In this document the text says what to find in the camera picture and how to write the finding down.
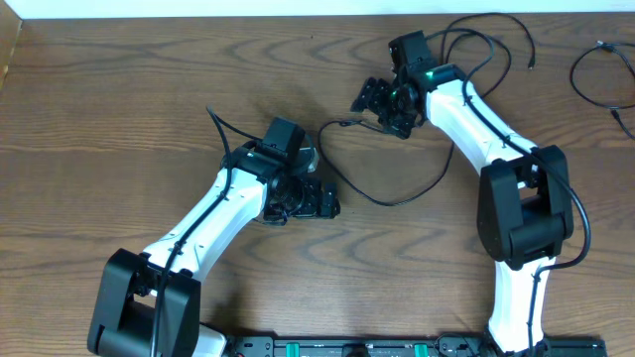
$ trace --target wooden table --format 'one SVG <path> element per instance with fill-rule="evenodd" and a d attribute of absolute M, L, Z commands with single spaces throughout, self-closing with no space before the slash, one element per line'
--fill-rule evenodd
<path fill-rule="evenodd" d="M 390 40 L 454 18 L 27 21 L 0 94 L 0 354 L 87 354 L 107 258 L 163 236 L 215 179 L 222 146 L 206 103 L 249 133 L 262 135 L 282 115 L 314 135 L 321 123 L 350 115 L 366 77 L 390 77 Z M 465 24 L 496 35 L 514 55 L 487 102 L 524 136 L 564 149 L 594 233 L 582 265 L 550 275 L 543 325 L 552 335 L 601 336 L 611 356 L 630 356 L 634 143 L 607 110 L 573 93 L 568 75 L 596 40 L 632 42 L 635 16 L 521 19 L 537 43 L 533 71 L 515 24 Z M 438 42 L 431 46 L 438 51 Z M 473 40 L 452 57 L 470 68 L 485 53 Z M 478 89 L 501 72 L 498 53 L 475 77 Z M 609 54 L 590 56 L 578 80 L 601 99 L 632 100 L 635 92 Z M 631 128 L 634 116 L 622 113 Z M 228 136 L 234 147 L 244 142 Z M 324 141 L 337 164 L 381 199 L 431 182 L 449 146 L 430 125 L 407 141 L 361 128 L 328 129 Z M 477 237 L 478 176 L 467 160 L 456 155 L 437 188 L 396 208 L 338 183 L 335 220 L 241 231 L 203 286 L 201 318 L 225 332 L 280 335 L 482 331 L 494 265 Z M 575 227 L 563 261 L 580 249 L 578 218 Z"/>

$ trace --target wooden surface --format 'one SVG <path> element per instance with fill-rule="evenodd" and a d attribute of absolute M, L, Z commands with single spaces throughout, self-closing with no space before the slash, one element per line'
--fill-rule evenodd
<path fill-rule="evenodd" d="M 0 354 L 87 354 L 107 258 L 157 240 L 215 178 L 222 147 L 206 103 L 253 134 L 275 115 L 315 134 L 320 123 L 349 115 L 366 77 L 390 76 L 391 39 L 431 33 L 454 18 L 26 23 L 0 94 Z M 573 93 L 568 73 L 596 40 L 632 41 L 635 15 L 521 18 L 537 42 L 533 71 L 514 24 L 472 24 L 514 54 L 508 78 L 487 101 L 524 136 L 564 149 L 594 234 L 581 266 L 550 275 L 543 325 L 552 335 L 599 335 L 611 356 L 631 356 L 634 143 L 606 110 Z M 436 52 L 438 43 L 431 46 Z M 453 58 L 469 68 L 484 55 L 474 40 Z M 477 88 L 486 89 L 503 63 L 499 54 L 474 79 Z M 619 59 L 595 54 L 579 71 L 589 94 L 633 99 Z M 622 117 L 635 127 L 635 113 Z M 449 145 L 429 125 L 408 141 L 361 128 L 329 129 L 324 140 L 342 169 L 382 199 L 428 184 Z M 340 185 L 335 220 L 249 224 L 207 278 L 201 318 L 228 332 L 280 335 L 481 331 L 494 270 L 475 229 L 477 187 L 477 174 L 456 155 L 441 184 L 409 205 L 375 206 Z M 579 251 L 578 218 L 575 225 L 563 261 Z"/>
<path fill-rule="evenodd" d="M 22 20 L 0 0 L 0 89 L 9 71 L 9 62 L 15 48 Z"/>

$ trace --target white background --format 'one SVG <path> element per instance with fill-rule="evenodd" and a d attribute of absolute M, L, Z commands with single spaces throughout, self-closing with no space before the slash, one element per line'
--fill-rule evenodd
<path fill-rule="evenodd" d="M 635 0 L 5 1 L 22 19 L 635 11 Z"/>

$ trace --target white wall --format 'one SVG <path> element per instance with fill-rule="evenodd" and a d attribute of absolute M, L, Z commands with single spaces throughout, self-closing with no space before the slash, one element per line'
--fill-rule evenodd
<path fill-rule="evenodd" d="M 635 0 L 5 1 L 23 19 L 635 11 Z"/>

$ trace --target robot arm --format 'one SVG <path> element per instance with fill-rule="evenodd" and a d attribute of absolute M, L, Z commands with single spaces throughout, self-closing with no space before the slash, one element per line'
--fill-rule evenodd
<path fill-rule="evenodd" d="M 453 64 L 437 65 L 420 32 L 389 44 L 395 79 L 369 78 L 351 110 L 369 109 L 385 133 L 410 136 L 417 116 L 444 131 L 480 175 L 478 233 L 496 261 L 496 292 L 488 332 L 501 355 L 529 348 L 527 333 L 534 273 L 553 265 L 564 239 L 572 235 L 572 207 L 567 193 L 520 153 L 505 145 L 465 104 L 464 73 Z M 496 129 L 528 152 L 533 152 L 568 180 L 567 161 L 557 147 L 539 149 L 507 126 L 478 96 L 471 83 L 467 94 Z M 521 199 L 519 190 L 536 188 Z M 532 321 L 534 345 L 541 328 L 547 274 L 541 275 Z"/>
<path fill-rule="evenodd" d="M 232 170 L 225 198 L 191 233 L 170 266 L 158 334 L 164 357 L 219 356 L 225 337 L 199 326 L 200 285 L 236 234 L 261 212 L 265 222 L 277 225 L 288 217 L 329 219 L 339 214 L 334 184 L 322 190 L 320 179 L 309 175 L 317 153 L 313 145 L 300 148 L 304 139 L 297 124 L 276 118 L 262 141 L 232 153 L 232 168 L 218 173 L 211 190 L 166 236 L 139 255 L 123 249 L 115 253 L 101 278 L 88 350 L 101 356 L 149 355 L 154 309 L 134 296 L 155 294 L 175 242 L 218 198 L 226 170 Z"/>

